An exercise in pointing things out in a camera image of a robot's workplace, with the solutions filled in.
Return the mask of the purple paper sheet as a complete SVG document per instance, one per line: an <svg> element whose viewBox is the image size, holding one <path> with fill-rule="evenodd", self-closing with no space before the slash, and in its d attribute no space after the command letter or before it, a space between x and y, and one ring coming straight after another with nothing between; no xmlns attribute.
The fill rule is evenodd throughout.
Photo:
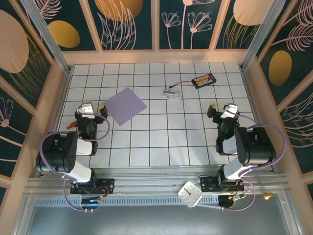
<svg viewBox="0 0 313 235"><path fill-rule="evenodd" d="M104 102L104 105L119 126L147 108L145 103L130 88L125 88L109 98Z"/></svg>

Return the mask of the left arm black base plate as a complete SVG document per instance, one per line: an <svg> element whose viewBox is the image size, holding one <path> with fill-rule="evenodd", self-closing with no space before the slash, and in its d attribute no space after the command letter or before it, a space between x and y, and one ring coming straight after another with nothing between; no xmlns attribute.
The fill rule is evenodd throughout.
<svg viewBox="0 0 313 235"><path fill-rule="evenodd" d="M113 194L114 179L96 179L95 182L72 184L70 194Z"/></svg>

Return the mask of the aluminium corner post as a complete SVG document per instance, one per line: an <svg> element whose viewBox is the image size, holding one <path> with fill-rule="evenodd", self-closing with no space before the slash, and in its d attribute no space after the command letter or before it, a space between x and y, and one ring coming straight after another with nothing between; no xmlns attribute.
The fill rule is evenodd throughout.
<svg viewBox="0 0 313 235"><path fill-rule="evenodd" d="M240 65L240 71L245 72L253 59L256 56L257 51L261 47L263 41L266 39L271 28L273 27L277 17L282 11L286 0L273 0L269 10L267 11L262 23L260 24L255 36L253 37L251 44L247 50L247 53Z"/></svg>
<svg viewBox="0 0 313 235"><path fill-rule="evenodd" d="M60 67L66 74L70 74L70 66L66 62L63 53L56 43L53 35L51 34L45 20L41 16L40 12L37 9L37 6L33 0L21 0L21 3L25 10L28 12L31 20L33 21L34 25L41 33L44 41L48 45L48 48L52 52L54 58L59 63Z"/></svg>

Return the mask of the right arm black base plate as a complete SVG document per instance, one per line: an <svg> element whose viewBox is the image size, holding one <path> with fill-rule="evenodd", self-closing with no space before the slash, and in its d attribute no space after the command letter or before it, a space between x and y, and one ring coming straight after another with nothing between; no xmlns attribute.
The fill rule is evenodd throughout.
<svg viewBox="0 0 313 235"><path fill-rule="evenodd" d="M242 180L222 181L217 176L200 177L200 186L202 192L224 193L244 191L244 183Z"/></svg>

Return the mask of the left base controller board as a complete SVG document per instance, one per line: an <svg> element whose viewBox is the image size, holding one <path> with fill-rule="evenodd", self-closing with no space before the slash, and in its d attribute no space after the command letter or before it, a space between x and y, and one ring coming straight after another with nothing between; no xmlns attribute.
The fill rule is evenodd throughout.
<svg viewBox="0 0 313 235"><path fill-rule="evenodd" d="M87 206L87 205L98 205L100 204L104 199L104 195L96 196L96 197L82 197L81 198L81 205Z"/></svg>

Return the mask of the white square clock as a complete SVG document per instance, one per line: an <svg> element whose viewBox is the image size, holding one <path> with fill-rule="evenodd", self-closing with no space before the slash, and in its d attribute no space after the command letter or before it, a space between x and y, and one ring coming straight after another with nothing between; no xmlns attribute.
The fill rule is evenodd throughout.
<svg viewBox="0 0 313 235"><path fill-rule="evenodd" d="M202 191L192 182L186 182L178 192L179 198L188 206L195 207L202 199Z"/></svg>

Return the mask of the right base controller board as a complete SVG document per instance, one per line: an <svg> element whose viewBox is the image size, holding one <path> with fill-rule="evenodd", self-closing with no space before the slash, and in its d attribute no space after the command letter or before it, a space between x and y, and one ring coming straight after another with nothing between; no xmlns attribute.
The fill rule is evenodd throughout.
<svg viewBox="0 0 313 235"><path fill-rule="evenodd" d="M218 196L218 206L224 209L229 209L231 208L235 201L238 201L240 199L245 198L246 195L241 193L241 194L236 194L236 195L219 195Z"/></svg>

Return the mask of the base controller board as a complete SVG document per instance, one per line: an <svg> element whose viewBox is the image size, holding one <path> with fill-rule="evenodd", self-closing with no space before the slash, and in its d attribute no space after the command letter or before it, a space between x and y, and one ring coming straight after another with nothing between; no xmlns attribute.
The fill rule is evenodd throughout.
<svg viewBox="0 0 313 235"><path fill-rule="evenodd" d="M104 195L96 196L96 197L82 197L81 198L81 205L87 206L87 205L98 205L100 204L104 199Z"/></svg>
<svg viewBox="0 0 313 235"><path fill-rule="evenodd" d="M241 193L241 194L236 194L236 195L219 195L218 196L218 206L224 209L229 209L231 208L235 201L238 201L240 199L245 198L246 195Z"/></svg>

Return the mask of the clear plastic metal part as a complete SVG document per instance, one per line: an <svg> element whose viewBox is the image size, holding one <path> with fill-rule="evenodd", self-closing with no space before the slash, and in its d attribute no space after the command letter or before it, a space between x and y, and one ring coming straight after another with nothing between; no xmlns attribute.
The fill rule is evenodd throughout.
<svg viewBox="0 0 313 235"><path fill-rule="evenodd" d="M175 91L171 89L164 89L162 96L164 99L175 99L175 100L181 99L180 91Z"/></svg>

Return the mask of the aluminium table frame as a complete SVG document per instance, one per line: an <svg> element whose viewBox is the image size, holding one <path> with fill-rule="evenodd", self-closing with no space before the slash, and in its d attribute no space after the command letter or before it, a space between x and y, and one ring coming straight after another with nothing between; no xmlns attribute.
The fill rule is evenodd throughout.
<svg viewBox="0 0 313 235"><path fill-rule="evenodd" d="M216 83L195 89L191 80L213 74ZM147 106L119 126L113 118L99 125L95 156L78 157L99 176L114 178L115 192L173 191L179 184L214 174L234 157L216 152L217 126L206 116L215 104L235 103L243 127L256 116L239 65L216 63L139 63L75 65L62 101L56 129L65 131L76 108L102 102L130 88ZM164 89L180 91L181 99L164 99Z"/></svg>

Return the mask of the black board with yellow connectors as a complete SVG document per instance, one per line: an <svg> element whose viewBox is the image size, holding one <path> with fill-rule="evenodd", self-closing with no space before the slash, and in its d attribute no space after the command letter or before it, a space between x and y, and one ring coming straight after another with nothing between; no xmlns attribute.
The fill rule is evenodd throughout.
<svg viewBox="0 0 313 235"><path fill-rule="evenodd" d="M197 78L194 78L191 80L191 83L195 87L195 89L199 89L205 86L209 86L211 84L216 83L216 78L213 76L213 74L209 73Z"/></svg>

